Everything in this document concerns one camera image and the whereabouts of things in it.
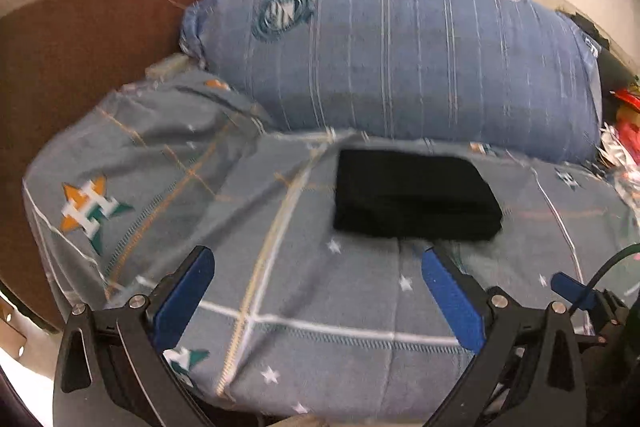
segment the teal stitched line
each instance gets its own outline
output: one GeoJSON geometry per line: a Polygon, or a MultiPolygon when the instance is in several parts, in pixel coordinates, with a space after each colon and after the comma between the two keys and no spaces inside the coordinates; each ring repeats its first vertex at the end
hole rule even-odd
{"type": "Polygon", "coordinates": [[[395,349],[400,351],[413,351],[418,353],[445,353],[448,355],[456,355],[464,353],[466,349],[462,346],[433,346],[429,344],[408,343],[401,341],[382,341],[379,339],[359,339],[348,337],[347,335],[335,335],[333,333],[319,333],[318,331],[299,330],[281,324],[264,324],[255,325],[265,333],[283,332],[293,335],[300,339],[307,339],[316,342],[326,342],[333,344],[342,344],[343,346],[363,347],[364,349],[395,349]]]}
{"type": "MultiPolygon", "coordinates": [[[[188,165],[193,165],[196,161],[198,157],[197,156],[193,156],[189,162],[188,165]]],[[[111,255],[111,260],[109,261],[109,264],[106,266],[106,268],[104,269],[104,276],[105,278],[109,276],[109,274],[111,273],[111,270],[113,269],[113,267],[115,266],[115,264],[117,263],[119,257],[121,256],[122,252],[124,251],[125,247],[127,246],[127,243],[129,242],[129,239],[131,239],[131,236],[136,233],[136,230],[138,229],[138,227],[140,225],[142,225],[142,222],[147,218],[147,216],[153,211],[154,208],[156,208],[156,206],[158,206],[158,204],[161,203],[162,200],[164,200],[164,197],[169,194],[172,190],[174,190],[175,185],[178,184],[178,181],[180,181],[182,178],[176,178],[174,180],[174,182],[169,185],[164,192],[161,192],[160,194],[158,194],[155,198],[153,198],[151,200],[151,203],[149,203],[140,213],[140,215],[138,216],[138,219],[135,220],[135,222],[129,227],[129,229],[127,230],[127,232],[125,233],[125,235],[123,236],[123,238],[121,240],[118,241],[115,250],[113,251],[113,254],[111,255]]]]}

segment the black folded shirt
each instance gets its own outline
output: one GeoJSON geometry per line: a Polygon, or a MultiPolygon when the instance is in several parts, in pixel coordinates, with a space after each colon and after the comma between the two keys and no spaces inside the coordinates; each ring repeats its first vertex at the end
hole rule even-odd
{"type": "Polygon", "coordinates": [[[480,241],[502,211],[468,160],[344,149],[338,158],[334,228],[372,237],[480,241]]]}

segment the silver bolt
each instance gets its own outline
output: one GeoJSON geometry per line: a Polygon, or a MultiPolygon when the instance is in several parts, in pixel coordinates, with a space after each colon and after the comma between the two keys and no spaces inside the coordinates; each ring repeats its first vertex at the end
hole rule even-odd
{"type": "Polygon", "coordinates": [[[129,308],[142,308],[145,305],[146,297],[144,295],[133,295],[132,298],[129,299],[129,308]]]}
{"type": "Polygon", "coordinates": [[[493,304],[496,308],[506,308],[509,301],[507,297],[504,295],[494,295],[491,297],[491,304],[493,304]]]}
{"type": "Polygon", "coordinates": [[[73,313],[74,315],[82,315],[85,309],[86,304],[81,302],[80,304],[74,304],[74,307],[71,308],[71,313],[73,313]]]}
{"type": "Polygon", "coordinates": [[[556,313],[562,314],[566,311],[566,306],[560,301],[555,301],[553,304],[551,304],[551,309],[556,313]]]}

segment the blue gripper pad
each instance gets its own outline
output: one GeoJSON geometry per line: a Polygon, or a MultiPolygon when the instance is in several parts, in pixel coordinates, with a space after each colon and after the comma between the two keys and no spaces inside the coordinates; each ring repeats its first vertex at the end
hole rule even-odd
{"type": "MultiPolygon", "coordinates": [[[[559,296],[573,304],[584,290],[584,285],[569,277],[564,272],[558,272],[551,277],[551,289],[559,296]]],[[[596,305],[596,293],[591,290],[578,306],[581,310],[591,310],[596,305]]]]}
{"type": "Polygon", "coordinates": [[[460,345],[478,354],[486,340],[482,315],[443,266],[433,248],[422,254],[422,279],[460,345]]]}
{"type": "Polygon", "coordinates": [[[178,344],[213,279],[215,269],[216,261],[212,251],[202,248],[154,318],[152,342],[156,352],[162,353],[178,344]]]}

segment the brown sofa back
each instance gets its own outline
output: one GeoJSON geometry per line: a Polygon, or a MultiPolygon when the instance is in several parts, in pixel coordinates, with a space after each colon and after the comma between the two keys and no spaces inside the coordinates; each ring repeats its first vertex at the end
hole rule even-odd
{"type": "Polygon", "coordinates": [[[0,0],[0,280],[62,327],[24,216],[21,179],[56,133],[178,51],[195,0],[0,0]]]}

